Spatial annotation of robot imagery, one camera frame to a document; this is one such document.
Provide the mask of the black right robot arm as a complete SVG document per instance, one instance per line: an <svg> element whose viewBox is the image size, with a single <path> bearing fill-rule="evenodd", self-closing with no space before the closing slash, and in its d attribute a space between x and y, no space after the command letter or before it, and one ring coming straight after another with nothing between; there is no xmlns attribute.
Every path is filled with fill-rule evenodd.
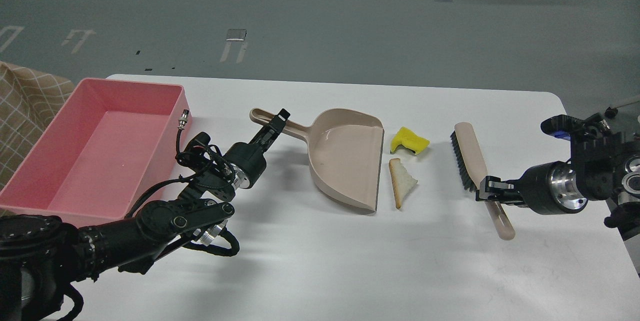
<svg viewBox="0 0 640 321"><path fill-rule="evenodd" d="M542 216L578 214L590 201L607 201L607 228L623 241L639 235L639 128L617 124L615 112L586 119L558 114L542 121L541 131L569 142L570 156L527 169L519 179L487 175L475 191L477 201L530 209Z"/></svg>

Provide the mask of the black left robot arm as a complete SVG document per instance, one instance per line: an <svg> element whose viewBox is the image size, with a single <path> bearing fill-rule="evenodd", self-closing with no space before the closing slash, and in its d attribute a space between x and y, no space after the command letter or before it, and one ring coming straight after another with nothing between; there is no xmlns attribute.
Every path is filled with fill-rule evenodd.
<svg viewBox="0 0 640 321"><path fill-rule="evenodd" d="M83 309L74 287L96 281L107 270L145 274L169 253L186 248L219 257L240 251L227 228L238 189L254 186L266 169L265 152L284 131L290 113L268 116L249 142L227 153L205 132L176 161L193 174L159 182L145 191L122 220L76 227L59 216L15 214L1 218L1 319L39 321L73 302L62 317L72 321Z"/></svg>

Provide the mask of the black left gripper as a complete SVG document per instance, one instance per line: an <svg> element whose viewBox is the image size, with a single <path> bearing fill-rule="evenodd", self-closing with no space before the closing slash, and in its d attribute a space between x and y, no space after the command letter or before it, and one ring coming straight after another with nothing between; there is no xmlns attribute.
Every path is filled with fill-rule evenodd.
<svg viewBox="0 0 640 321"><path fill-rule="evenodd" d="M234 143L223 158L236 169L242 171L240 188L251 189L266 169L265 152L284 131L290 112L282 108L254 135L250 143Z"/></svg>

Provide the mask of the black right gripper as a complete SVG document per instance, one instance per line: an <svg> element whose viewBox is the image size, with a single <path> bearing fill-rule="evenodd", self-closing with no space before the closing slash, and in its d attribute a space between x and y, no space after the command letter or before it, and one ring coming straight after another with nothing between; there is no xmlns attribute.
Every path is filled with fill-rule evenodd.
<svg viewBox="0 0 640 321"><path fill-rule="evenodd" d="M577 214L588 204L578 190L576 171L561 161L533 166L515 180L487 175L475 192L475 200L528 207L543 216Z"/></svg>

